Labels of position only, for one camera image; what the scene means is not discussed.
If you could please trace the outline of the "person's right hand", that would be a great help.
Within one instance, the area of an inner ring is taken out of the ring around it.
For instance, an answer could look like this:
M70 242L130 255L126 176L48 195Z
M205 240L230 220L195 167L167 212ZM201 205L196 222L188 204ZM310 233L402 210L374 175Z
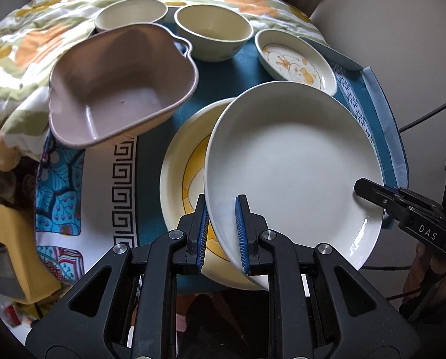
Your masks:
M436 286L436 291L429 303L441 302L446 299L446 258L438 257L421 242L417 243L415 252L415 258L403 286L402 304L406 305L433 285Z

